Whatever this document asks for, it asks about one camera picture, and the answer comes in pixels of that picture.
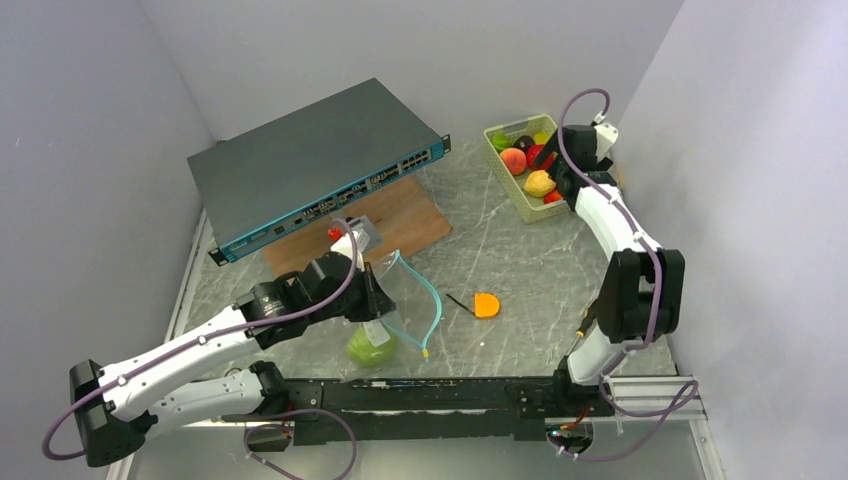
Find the yellow lemon toy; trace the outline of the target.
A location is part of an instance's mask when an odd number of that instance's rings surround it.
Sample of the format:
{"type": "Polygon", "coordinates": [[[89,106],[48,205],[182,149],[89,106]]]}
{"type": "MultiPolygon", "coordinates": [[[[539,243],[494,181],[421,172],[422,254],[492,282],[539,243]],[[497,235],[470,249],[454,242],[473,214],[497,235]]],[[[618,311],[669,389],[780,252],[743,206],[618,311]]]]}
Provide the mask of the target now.
{"type": "Polygon", "coordinates": [[[556,182],[545,170],[532,171],[523,185],[523,191],[534,198],[544,198],[556,188],[556,182]]]}

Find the green cabbage toy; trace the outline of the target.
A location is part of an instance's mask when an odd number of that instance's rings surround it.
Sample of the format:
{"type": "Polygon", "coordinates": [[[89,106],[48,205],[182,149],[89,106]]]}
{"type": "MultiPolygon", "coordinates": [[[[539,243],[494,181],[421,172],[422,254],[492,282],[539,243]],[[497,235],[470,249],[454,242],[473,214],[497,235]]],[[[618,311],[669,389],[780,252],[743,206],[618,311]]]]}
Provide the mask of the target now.
{"type": "Polygon", "coordinates": [[[372,368],[395,357],[397,337],[382,324],[367,323],[357,327],[347,342],[349,358],[358,366],[372,368]]]}

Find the clear zip top bag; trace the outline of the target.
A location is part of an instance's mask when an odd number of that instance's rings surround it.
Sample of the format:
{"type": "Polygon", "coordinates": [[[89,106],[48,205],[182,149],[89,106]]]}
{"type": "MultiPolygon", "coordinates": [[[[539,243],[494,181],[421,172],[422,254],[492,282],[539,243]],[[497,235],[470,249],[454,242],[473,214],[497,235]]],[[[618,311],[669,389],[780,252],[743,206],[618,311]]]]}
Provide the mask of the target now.
{"type": "Polygon", "coordinates": [[[428,365],[434,361],[428,343],[443,315],[443,303],[433,284],[407,263],[398,250],[372,263],[382,289],[396,303],[396,311],[368,323],[382,324],[397,337],[397,352],[389,362],[366,370],[400,365],[428,365]]]}

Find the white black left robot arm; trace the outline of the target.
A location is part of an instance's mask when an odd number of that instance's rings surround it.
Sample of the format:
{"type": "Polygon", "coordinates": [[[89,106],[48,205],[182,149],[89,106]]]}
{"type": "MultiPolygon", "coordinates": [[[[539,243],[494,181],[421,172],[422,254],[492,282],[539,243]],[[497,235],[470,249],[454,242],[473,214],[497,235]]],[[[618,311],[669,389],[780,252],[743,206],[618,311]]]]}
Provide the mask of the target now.
{"type": "Polygon", "coordinates": [[[304,270],[254,286],[203,325],[132,359],[70,371],[82,455],[102,467],[171,429],[215,416],[272,420],[292,408],[284,377],[270,361],[202,381],[211,369],[302,336],[334,318],[368,323],[394,312],[370,263],[329,252],[304,270]]]}

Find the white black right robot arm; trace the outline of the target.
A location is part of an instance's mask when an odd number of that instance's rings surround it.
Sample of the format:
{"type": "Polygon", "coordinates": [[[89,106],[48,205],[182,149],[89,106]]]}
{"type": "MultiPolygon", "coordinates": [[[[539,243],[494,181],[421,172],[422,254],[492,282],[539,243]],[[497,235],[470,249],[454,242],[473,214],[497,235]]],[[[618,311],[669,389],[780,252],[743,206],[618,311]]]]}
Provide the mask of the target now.
{"type": "Polygon", "coordinates": [[[551,401],[574,415],[604,392],[602,379],[631,353],[647,348],[678,325],[685,260],[663,248],[625,205],[608,156],[617,139],[609,124],[558,128],[543,147],[554,160],[547,173],[570,210],[600,244],[607,270],[584,318],[584,340],[553,375],[551,401]]]}

